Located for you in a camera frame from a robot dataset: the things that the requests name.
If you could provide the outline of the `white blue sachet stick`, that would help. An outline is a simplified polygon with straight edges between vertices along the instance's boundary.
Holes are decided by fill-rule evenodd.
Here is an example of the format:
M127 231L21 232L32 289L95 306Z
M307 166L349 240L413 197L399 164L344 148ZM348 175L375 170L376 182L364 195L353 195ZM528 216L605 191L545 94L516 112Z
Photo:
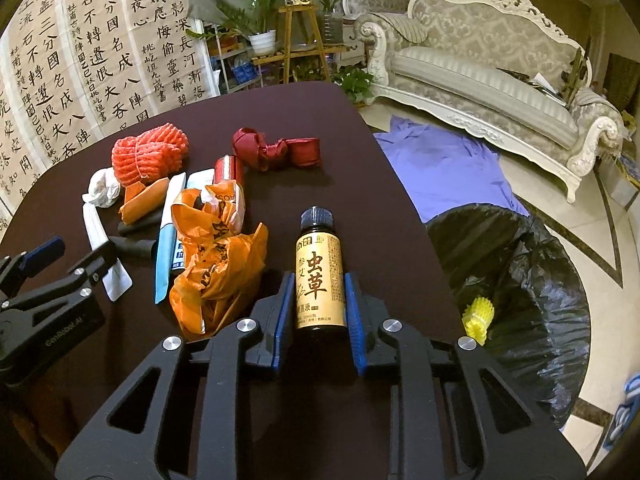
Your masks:
M194 184L200 190L204 185L213 183L215 170L213 168L194 172L190 177L185 172L175 174L169 179L160 219L160 232L158 232L157 250L155 260L154 278L154 304L160 304L167 296L169 278L174 261L175 246L177 241L176 228L172 223L171 205L175 203L178 195L186 188L188 183Z

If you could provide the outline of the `orange plastic bag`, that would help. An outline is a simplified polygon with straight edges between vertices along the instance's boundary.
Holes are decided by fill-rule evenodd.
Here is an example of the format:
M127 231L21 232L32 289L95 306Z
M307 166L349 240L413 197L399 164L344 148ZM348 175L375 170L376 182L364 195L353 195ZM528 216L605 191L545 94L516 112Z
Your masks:
M255 298L266 266L268 228L242 232L245 200L235 180L186 188L171 205L172 223L184 255L184 270L169 292L183 335L216 335L239 319Z

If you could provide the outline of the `orange foam fruit net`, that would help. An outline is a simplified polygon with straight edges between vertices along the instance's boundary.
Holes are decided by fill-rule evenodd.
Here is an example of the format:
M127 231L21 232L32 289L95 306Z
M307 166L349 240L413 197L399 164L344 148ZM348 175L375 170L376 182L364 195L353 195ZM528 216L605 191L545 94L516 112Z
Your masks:
M115 178L123 186L153 183L176 174L189 156L189 150L186 134L170 122L138 136L126 136L117 140L112 148Z

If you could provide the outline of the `red label small bottle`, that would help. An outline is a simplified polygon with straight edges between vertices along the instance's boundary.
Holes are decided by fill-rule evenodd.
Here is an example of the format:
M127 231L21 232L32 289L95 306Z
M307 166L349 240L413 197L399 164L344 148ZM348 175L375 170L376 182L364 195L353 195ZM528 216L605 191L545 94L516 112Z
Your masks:
M235 155L224 155L218 158L214 167L214 183L235 181L244 186L244 168L242 162Z

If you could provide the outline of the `brown bottle yellow label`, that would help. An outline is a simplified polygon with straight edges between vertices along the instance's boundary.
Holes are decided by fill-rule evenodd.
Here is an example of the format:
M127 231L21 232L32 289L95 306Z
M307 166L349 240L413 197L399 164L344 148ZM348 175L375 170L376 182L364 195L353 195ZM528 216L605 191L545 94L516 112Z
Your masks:
M296 324L299 330L346 327L341 241L329 209L311 206L300 216L295 243Z

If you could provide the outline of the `dark red ribbon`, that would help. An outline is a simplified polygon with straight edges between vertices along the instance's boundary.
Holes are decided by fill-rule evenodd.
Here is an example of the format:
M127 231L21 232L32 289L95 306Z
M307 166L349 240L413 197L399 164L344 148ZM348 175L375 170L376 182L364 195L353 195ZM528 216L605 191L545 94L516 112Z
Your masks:
M232 150L245 166L261 172L321 165L318 138L279 139L268 143L262 132L252 128L239 128L232 136Z

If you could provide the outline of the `black trash bag bin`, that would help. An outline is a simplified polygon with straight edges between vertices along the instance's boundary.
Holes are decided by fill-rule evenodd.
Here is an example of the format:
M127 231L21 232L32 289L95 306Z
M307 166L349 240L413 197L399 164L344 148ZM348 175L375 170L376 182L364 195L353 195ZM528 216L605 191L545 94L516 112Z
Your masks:
M477 297L494 305L486 350L564 426L586 377L591 323L563 245L537 218L491 204L450 209L425 229L458 309Z

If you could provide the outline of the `white paper strip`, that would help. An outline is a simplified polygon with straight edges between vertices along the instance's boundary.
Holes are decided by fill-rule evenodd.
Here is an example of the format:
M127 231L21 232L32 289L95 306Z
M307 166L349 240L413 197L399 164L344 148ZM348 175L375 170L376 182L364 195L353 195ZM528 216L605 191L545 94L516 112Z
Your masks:
M101 271L102 283L111 302L119 298L132 286L130 275L117 257L114 243L108 238L96 206L93 204L82 205L82 218L84 218L89 244L94 252L98 252L106 263L111 266Z

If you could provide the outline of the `crumpled white tissue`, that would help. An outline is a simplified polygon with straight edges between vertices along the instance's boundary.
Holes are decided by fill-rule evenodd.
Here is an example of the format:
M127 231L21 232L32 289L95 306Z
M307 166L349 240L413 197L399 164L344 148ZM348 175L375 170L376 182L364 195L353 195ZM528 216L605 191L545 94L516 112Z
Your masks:
M92 175L82 201L96 208L110 208L119 199L120 192L122 185L115 177L114 168L107 167Z

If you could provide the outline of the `yellow foam net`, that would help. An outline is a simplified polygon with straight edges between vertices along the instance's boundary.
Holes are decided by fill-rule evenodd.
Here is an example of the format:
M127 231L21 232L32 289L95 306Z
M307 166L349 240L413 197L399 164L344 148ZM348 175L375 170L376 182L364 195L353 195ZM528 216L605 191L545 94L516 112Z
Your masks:
M495 317L494 304L485 297L476 297L462 314L462 325L466 336L484 346L489 326Z

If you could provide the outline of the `orange peel piece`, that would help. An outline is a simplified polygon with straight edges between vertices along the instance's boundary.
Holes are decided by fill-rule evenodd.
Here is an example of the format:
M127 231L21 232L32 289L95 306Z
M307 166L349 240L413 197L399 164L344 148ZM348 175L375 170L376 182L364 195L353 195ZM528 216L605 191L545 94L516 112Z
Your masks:
M126 186L125 201L119 208L120 220L129 226L162 206L165 201L168 184L168 178L161 178L150 185L136 182Z

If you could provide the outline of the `calligraphy paper scrolls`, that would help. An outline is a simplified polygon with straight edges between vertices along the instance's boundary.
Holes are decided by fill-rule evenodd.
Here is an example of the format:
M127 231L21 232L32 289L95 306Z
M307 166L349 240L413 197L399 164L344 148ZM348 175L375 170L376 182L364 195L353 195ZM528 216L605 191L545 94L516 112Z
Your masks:
M23 0L1 36L1 226L58 162L218 96L190 0Z

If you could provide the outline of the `purple cloth on floor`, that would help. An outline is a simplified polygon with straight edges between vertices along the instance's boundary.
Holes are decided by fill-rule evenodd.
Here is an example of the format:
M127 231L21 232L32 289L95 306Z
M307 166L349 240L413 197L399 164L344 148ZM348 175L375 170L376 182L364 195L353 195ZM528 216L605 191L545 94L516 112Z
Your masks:
M450 128L394 116L373 135L422 222L469 204L491 204L527 216L500 165L481 140Z

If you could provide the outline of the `metal shelf rack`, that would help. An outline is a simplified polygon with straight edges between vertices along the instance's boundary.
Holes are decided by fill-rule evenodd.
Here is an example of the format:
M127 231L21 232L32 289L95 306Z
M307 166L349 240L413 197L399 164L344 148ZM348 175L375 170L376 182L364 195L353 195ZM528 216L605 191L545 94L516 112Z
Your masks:
M221 94L258 88L262 75L252 61L250 43L237 32L206 24L209 61Z

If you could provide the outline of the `white potted green plant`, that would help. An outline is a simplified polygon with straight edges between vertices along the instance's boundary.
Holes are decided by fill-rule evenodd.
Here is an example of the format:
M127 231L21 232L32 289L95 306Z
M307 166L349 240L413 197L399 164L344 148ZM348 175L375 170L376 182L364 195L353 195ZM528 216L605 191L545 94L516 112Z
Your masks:
M224 27L238 32L250 42L256 56L277 52L274 9L280 0L250 0L247 6L218 0L217 9L224 17Z

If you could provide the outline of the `small floor plant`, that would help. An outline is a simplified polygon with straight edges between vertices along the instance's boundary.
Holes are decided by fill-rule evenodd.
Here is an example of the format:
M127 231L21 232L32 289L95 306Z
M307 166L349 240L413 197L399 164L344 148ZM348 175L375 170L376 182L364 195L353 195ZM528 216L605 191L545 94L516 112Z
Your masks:
M341 66L333 74L332 80L354 104L363 103L372 96L370 87L373 76L360 66Z

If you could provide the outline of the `ornate white sofa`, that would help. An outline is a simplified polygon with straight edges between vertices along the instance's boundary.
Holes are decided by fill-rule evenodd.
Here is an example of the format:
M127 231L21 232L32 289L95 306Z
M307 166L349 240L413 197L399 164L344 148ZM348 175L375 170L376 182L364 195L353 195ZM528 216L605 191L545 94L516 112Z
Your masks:
M529 0L409 0L361 13L372 99L430 113L520 155L574 202L598 157L627 139L622 114L591 87L586 50Z

